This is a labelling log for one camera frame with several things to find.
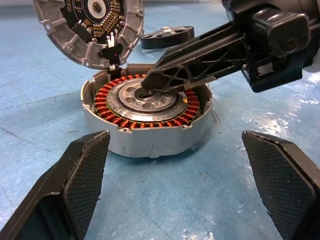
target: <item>silver aluminum housing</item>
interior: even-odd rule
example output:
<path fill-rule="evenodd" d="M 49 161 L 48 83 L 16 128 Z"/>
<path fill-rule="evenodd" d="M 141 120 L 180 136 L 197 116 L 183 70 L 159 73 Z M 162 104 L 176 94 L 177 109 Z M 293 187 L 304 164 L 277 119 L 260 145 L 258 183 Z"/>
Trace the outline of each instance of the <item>silver aluminum housing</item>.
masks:
<path fill-rule="evenodd" d="M 128 64 L 122 69 L 122 75 L 145 74 L 152 64 Z M 86 124 L 92 133 L 108 130 L 111 135 L 109 150 L 131 158 L 158 158 L 160 156 L 176 155 L 194 146 L 203 136 L 213 96 L 206 85 L 193 89 L 199 98 L 200 114 L 191 125 L 155 128 L 119 128 L 95 114 L 94 98 L 96 92 L 111 81 L 108 71 L 102 70 L 86 81 L 81 89 L 81 101 Z"/>
<path fill-rule="evenodd" d="M 54 45 L 68 58 L 77 64 L 91 69 L 106 69 L 110 62 L 101 58 L 98 53 L 105 48 L 104 44 L 92 41 L 85 43 L 67 25 L 61 10 L 65 0 L 33 0 L 36 15 Z M 119 56 L 120 65 L 127 58 L 144 35 L 143 25 L 145 11 L 143 0 L 123 0 L 125 24 L 117 36 L 117 42 L 123 46 Z"/>

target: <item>metal ring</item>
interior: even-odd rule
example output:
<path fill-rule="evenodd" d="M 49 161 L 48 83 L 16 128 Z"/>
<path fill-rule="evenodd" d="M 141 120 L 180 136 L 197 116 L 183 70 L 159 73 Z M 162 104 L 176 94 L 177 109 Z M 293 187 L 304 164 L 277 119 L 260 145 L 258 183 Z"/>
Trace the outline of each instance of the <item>metal ring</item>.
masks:
<path fill-rule="evenodd" d="M 163 49 L 182 44 L 195 37 L 193 26 L 164 26 L 160 31 L 143 35 L 141 47 L 143 49 Z"/>

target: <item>hinged cover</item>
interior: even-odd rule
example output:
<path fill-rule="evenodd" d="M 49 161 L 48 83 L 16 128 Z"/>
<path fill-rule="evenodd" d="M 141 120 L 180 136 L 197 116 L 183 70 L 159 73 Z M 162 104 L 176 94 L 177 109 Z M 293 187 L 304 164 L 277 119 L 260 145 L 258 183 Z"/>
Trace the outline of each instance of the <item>hinged cover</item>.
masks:
<path fill-rule="evenodd" d="M 33 0 L 51 41 L 92 69 L 123 65 L 144 35 L 142 0 Z"/>

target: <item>circuit board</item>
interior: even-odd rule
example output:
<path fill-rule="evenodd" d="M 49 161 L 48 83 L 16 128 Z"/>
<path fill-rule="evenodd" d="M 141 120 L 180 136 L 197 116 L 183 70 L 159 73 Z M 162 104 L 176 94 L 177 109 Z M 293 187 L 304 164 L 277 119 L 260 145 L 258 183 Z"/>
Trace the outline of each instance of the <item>circuit board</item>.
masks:
<path fill-rule="evenodd" d="M 61 9 L 68 27 L 87 42 L 105 44 L 125 25 L 122 0 L 65 0 Z"/>

